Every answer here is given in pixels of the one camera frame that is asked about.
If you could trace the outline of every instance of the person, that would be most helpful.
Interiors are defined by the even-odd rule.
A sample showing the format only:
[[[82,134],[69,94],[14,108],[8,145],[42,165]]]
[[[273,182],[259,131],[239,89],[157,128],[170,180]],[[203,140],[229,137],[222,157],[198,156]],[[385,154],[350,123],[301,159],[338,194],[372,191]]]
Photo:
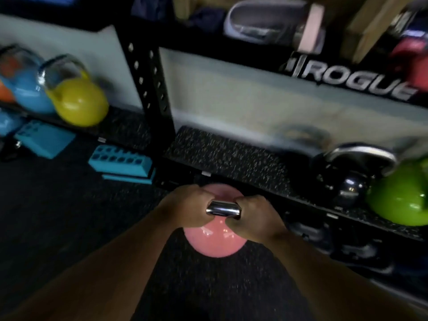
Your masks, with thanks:
[[[213,199],[197,185],[177,188],[145,218],[1,320],[130,320],[171,233],[211,221],[214,217],[206,214],[206,207]],[[226,219],[228,227],[272,251],[318,321],[417,320],[407,304],[288,232],[265,198],[243,197],[236,202],[241,218]]]

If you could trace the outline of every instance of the pink ball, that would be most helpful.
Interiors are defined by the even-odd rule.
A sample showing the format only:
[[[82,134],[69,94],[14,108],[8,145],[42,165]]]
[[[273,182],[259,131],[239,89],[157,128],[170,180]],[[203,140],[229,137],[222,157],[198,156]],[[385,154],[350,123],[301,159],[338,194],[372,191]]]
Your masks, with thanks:
[[[215,194],[215,199],[226,202],[233,202],[235,198],[243,196],[238,189],[223,183],[212,183],[203,188]],[[216,216],[203,227],[184,228],[190,245],[197,252],[213,258],[222,258],[237,252],[247,240],[229,229],[225,219],[225,217]]]

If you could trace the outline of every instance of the forearm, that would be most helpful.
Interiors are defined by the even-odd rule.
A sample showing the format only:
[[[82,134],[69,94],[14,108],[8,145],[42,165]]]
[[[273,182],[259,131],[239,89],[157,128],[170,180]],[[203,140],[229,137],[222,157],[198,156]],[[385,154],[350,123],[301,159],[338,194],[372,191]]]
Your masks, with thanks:
[[[129,320],[174,226],[153,211],[72,266],[7,320]]]
[[[284,264],[319,321],[417,320],[406,304],[290,232],[265,245]]]

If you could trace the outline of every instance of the brand logo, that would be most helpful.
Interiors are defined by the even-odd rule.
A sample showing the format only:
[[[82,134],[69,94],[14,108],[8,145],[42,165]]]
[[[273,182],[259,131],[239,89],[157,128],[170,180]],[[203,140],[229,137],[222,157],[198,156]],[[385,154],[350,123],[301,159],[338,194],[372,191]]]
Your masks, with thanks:
[[[419,91],[400,79],[380,87],[379,85],[385,79],[383,74],[371,71],[353,72],[342,65],[329,66],[327,63],[312,59],[307,61],[307,55],[301,55],[299,59],[290,57],[286,63],[280,66],[280,71],[290,72],[293,77],[343,86],[357,91],[368,91],[374,95],[390,96],[401,101],[408,101]]]

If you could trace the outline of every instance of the chrome kettlebell handle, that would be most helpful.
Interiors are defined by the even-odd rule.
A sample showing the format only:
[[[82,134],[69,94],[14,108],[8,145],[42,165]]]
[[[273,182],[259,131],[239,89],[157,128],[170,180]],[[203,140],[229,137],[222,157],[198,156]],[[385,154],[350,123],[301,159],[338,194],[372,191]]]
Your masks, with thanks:
[[[344,144],[341,145],[334,150],[326,153],[324,155],[325,161],[333,162],[335,159],[342,155],[346,154],[366,154],[369,156],[375,156],[380,159],[384,159],[388,162],[388,166],[382,170],[382,175],[387,176],[395,171],[397,168],[399,161],[397,156],[393,154],[391,151],[388,151],[384,148],[364,144],[364,143],[355,143],[355,144]]]
[[[41,60],[40,60],[40,56],[38,56],[36,53],[34,53],[32,50],[29,50],[27,48],[21,47],[20,45],[14,43],[12,45],[3,47],[0,49],[0,59],[4,56],[4,55],[13,55],[19,52],[24,52],[27,55],[29,55],[30,59],[32,59],[35,64],[40,65],[41,64]]]
[[[213,200],[208,205],[207,214],[223,217],[233,217],[239,219],[241,216],[241,208],[237,203],[223,202],[221,200]]]
[[[47,82],[47,72],[53,66],[64,65],[67,63],[73,63],[79,69],[80,74],[88,76],[86,68],[81,61],[79,61],[77,58],[75,58],[70,54],[63,54],[63,55],[58,55],[46,61],[40,66],[39,70],[37,71],[37,82],[41,86],[44,86],[45,88],[50,89],[50,86],[48,85],[48,82]]]

